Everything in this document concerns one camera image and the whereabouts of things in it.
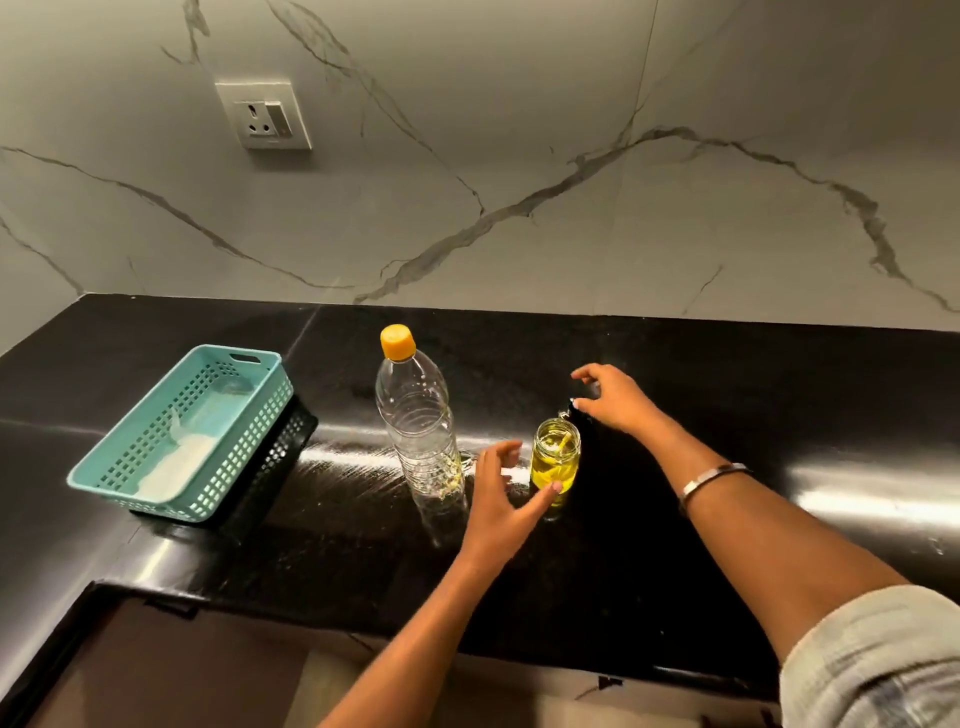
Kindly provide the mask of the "person's right hand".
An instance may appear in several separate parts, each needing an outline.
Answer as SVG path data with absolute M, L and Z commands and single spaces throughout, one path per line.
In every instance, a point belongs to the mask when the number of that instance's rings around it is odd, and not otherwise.
M 666 420 L 665 414 L 642 392 L 636 381 L 613 365 L 588 363 L 573 370 L 570 377 L 597 387 L 599 394 L 585 398 L 607 400 L 608 416 L 593 418 L 605 426 L 643 440 Z

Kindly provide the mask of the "person's left hand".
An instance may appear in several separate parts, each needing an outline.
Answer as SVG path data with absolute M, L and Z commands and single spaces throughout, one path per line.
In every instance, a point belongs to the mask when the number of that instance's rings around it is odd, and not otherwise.
M 458 562 L 493 580 L 519 552 L 534 527 L 520 523 L 518 509 L 507 495 L 504 469 L 517 465 L 522 441 L 500 441 L 486 447 L 474 465 L 470 513 Z

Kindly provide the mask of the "person's left forearm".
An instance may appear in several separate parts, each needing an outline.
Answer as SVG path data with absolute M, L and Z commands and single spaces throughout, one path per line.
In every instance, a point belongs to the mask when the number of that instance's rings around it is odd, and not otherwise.
M 509 558 L 462 551 L 317 728 L 426 728 L 466 627 Z

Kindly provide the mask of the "person's right forearm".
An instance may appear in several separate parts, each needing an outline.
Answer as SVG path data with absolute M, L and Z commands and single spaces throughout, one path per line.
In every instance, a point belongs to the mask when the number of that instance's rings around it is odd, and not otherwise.
M 889 564 L 745 471 L 686 487 L 726 459 L 655 406 L 631 427 L 654 456 L 709 554 L 783 665 L 843 605 L 908 581 Z

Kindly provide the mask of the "glass jar with yellow oil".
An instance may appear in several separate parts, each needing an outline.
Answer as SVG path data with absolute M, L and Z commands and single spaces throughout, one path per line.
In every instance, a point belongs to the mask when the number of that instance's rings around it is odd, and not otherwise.
M 576 479 L 582 454 L 581 434 L 569 417 L 548 418 L 534 434 L 530 464 L 531 492 L 560 484 L 560 490 L 544 518 L 556 520 L 562 513 Z

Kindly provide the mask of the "clear plastic bottle orange cap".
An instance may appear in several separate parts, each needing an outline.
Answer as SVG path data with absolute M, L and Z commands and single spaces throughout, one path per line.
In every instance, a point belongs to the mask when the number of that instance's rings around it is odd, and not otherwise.
M 414 503 L 427 517 L 462 521 L 466 486 L 446 379 L 407 325 L 388 324 L 379 340 L 376 404 Z

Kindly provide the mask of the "grey shirt sleeve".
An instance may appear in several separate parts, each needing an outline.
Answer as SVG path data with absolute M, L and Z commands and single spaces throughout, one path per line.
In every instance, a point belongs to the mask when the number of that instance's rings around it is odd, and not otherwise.
M 960 606 L 919 586 L 837 608 L 792 648 L 783 728 L 960 728 Z

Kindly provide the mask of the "teal plastic basket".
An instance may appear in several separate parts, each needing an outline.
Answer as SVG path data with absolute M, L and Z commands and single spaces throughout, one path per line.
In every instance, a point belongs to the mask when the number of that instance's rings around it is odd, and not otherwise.
M 72 468 L 67 483 L 132 512 L 203 523 L 293 394 L 279 353 L 196 346 Z

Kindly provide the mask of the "white wall socket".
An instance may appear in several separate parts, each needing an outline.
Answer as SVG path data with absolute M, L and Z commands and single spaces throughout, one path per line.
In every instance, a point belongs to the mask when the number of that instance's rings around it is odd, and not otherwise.
M 289 79 L 218 80 L 214 89 L 243 149 L 312 151 L 304 116 Z

